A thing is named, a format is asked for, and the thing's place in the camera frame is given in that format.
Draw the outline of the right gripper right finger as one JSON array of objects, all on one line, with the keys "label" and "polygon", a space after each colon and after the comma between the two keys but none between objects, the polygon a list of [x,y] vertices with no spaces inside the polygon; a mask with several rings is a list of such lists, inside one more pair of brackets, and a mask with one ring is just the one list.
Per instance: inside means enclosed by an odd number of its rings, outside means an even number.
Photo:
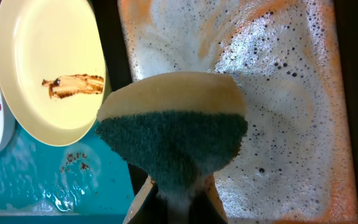
[{"label": "right gripper right finger", "polygon": [[209,176],[193,199],[189,212],[190,224],[228,224],[223,203],[216,189],[214,175]]}]

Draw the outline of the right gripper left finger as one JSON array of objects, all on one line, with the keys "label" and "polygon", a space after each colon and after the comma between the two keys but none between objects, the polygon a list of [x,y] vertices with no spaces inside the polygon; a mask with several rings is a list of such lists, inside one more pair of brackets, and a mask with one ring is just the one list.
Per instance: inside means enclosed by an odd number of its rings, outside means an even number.
[{"label": "right gripper left finger", "polygon": [[158,197],[158,185],[148,176],[127,211],[123,224],[167,224],[167,206]]}]

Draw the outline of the green and yellow sponge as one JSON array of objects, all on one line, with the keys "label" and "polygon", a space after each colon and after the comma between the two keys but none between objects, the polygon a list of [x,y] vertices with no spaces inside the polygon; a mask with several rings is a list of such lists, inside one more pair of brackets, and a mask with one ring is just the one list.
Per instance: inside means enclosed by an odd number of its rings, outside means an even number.
[{"label": "green and yellow sponge", "polygon": [[164,73],[112,92],[95,133],[161,193],[193,195],[237,156],[245,115],[244,94],[231,76]]}]

